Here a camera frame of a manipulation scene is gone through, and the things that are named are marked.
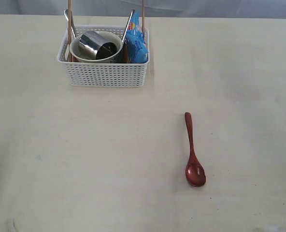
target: spoon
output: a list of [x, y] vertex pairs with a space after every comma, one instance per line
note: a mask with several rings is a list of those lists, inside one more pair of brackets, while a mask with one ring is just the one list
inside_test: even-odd
[[[65, 17], [66, 17], [66, 19], [67, 19], [67, 21], [68, 21], [68, 20], [69, 20], [69, 18], [68, 18], [68, 9], [66, 9], [66, 10], [64, 11], [64, 15], [65, 15]], [[72, 30], [72, 34], [73, 34], [74, 38], [76, 38], [77, 32], [76, 32], [76, 28], [75, 28], [75, 26], [74, 26], [73, 16], [72, 16], [72, 15], [71, 15], [71, 30]]]
[[185, 122], [187, 126], [189, 145], [190, 145], [190, 156], [188, 164], [185, 169], [185, 175], [189, 184], [195, 187], [201, 187], [205, 184], [206, 177], [204, 169], [196, 157], [195, 149], [193, 146], [191, 113], [188, 112], [185, 113]]

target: red wooden spoon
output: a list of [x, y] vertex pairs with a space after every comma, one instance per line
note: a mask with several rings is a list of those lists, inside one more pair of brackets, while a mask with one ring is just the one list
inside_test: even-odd
[[185, 175], [189, 184], [195, 187], [201, 187], [205, 184], [206, 177], [204, 169], [196, 157], [195, 149], [193, 146], [191, 113], [188, 112], [185, 113], [185, 121], [186, 121], [188, 137], [189, 137], [189, 145], [190, 145], [190, 156], [188, 164], [185, 169]]

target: spoon handle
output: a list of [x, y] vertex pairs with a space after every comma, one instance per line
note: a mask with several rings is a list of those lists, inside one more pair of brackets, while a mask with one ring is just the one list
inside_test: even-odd
[[192, 136], [192, 118], [191, 118], [191, 113], [189, 113], [189, 112], [185, 113], [185, 122], [186, 122], [186, 126], [187, 126], [187, 131], [188, 131], [190, 153], [194, 154], [195, 150], [194, 150], [193, 136]]

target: chopstick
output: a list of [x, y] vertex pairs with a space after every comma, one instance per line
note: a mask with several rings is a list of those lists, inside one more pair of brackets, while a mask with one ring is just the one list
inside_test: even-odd
[[142, 34], [144, 39], [144, 31], [145, 31], [145, 0], [142, 0]]
[[70, 44], [71, 44], [71, 41], [72, 41], [71, 23], [72, 23], [72, 6], [71, 6], [71, 0], [68, 0], [68, 44], [69, 44], [68, 59], [69, 59], [69, 62], [72, 62], [72, 54], [70, 52]]

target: basket rim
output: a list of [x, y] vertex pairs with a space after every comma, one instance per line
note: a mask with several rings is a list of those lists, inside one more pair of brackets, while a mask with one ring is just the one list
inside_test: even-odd
[[[100, 28], [108, 28], [111, 29], [112, 27], [115, 28], [121, 28], [124, 29], [124, 26], [113, 26], [113, 25], [88, 25], [88, 24], [77, 24], [75, 25], [77, 28], [95, 28], [95, 27], [100, 27]], [[68, 62], [68, 61], [61, 61], [60, 56], [62, 54], [63, 50], [63, 45], [66, 43], [68, 40], [68, 29], [66, 29], [63, 40], [61, 42], [58, 54], [57, 54], [57, 61], [62, 64], [69, 64], [69, 65], [92, 65], [92, 66], [116, 66], [116, 65], [122, 65], [122, 66], [142, 66], [142, 65], [147, 65], [150, 61], [150, 49], [149, 49], [149, 29], [145, 28], [145, 33], [147, 35], [147, 62], [145, 63], [129, 63], [129, 64], [124, 64], [124, 63], [83, 63], [83, 62]]]

